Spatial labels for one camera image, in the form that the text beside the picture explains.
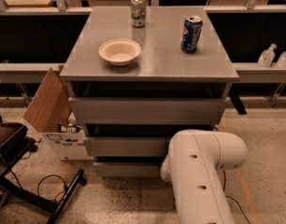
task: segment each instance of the can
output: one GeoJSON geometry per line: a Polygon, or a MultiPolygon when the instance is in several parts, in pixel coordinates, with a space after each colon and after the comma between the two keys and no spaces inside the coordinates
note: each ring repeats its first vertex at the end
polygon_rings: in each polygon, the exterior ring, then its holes
{"type": "Polygon", "coordinates": [[[145,0],[131,0],[132,25],[135,27],[145,26],[146,6],[145,0]]]}
{"type": "Polygon", "coordinates": [[[182,51],[191,53],[197,50],[202,25],[202,18],[196,15],[190,16],[185,20],[181,41],[182,51]]]}

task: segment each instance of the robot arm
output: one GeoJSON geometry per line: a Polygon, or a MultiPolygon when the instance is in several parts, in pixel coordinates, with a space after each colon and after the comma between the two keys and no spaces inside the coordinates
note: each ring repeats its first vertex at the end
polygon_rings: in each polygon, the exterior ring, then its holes
{"type": "Polygon", "coordinates": [[[186,130],[170,141],[161,168],[171,178],[180,224],[234,224],[217,169],[244,164],[247,148],[231,133],[186,130]]]}

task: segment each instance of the concrete floor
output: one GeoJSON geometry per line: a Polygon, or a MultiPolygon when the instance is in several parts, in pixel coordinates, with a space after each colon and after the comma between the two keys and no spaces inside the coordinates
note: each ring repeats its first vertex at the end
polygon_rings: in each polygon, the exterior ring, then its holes
{"type": "MultiPolygon", "coordinates": [[[[249,149],[247,163],[241,169],[226,171],[226,195],[240,203],[250,223],[286,224],[286,98],[279,98],[277,109],[261,97],[242,101],[248,114],[239,116],[229,102],[217,127],[240,136],[249,149]]],[[[24,111],[23,100],[0,99],[0,113],[5,121],[28,126],[22,119],[24,111]]],[[[28,135],[35,140],[41,137],[31,127],[28,135]]],[[[78,169],[84,170],[87,185],[78,186],[57,223],[179,223],[170,183],[157,178],[98,177],[91,161],[59,161],[45,141],[13,172],[25,189],[36,193],[45,176],[59,175],[69,183],[78,169]]],[[[12,175],[8,179],[15,183],[12,175]]],[[[40,186],[40,193],[53,199],[62,186],[60,179],[49,178],[40,186]]],[[[236,223],[248,223],[237,204],[231,199],[228,202],[236,223]]],[[[8,197],[0,209],[1,224],[45,223],[48,218],[47,212],[15,197],[8,197]]]]}

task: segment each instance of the cardboard box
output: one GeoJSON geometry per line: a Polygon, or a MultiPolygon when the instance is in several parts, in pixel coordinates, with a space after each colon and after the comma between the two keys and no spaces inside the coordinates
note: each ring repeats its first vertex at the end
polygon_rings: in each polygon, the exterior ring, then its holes
{"type": "Polygon", "coordinates": [[[85,133],[42,133],[61,161],[93,160],[84,145],[85,133]]]}
{"type": "Polygon", "coordinates": [[[42,133],[60,160],[92,160],[83,144],[84,133],[60,133],[68,126],[71,107],[67,87],[52,69],[48,71],[23,118],[42,133]]]}
{"type": "Polygon", "coordinates": [[[64,126],[68,125],[68,117],[71,113],[68,98],[67,87],[50,69],[23,118],[40,133],[59,132],[60,122],[64,126]]]}

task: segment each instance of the white bowl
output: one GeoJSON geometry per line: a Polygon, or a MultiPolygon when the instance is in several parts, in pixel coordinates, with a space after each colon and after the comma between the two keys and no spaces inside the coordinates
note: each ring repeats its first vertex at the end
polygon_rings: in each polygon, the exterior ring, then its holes
{"type": "Polygon", "coordinates": [[[106,61],[117,66],[127,65],[141,52],[141,47],[130,39],[114,39],[100,46],[98,53],[106,61]]]}

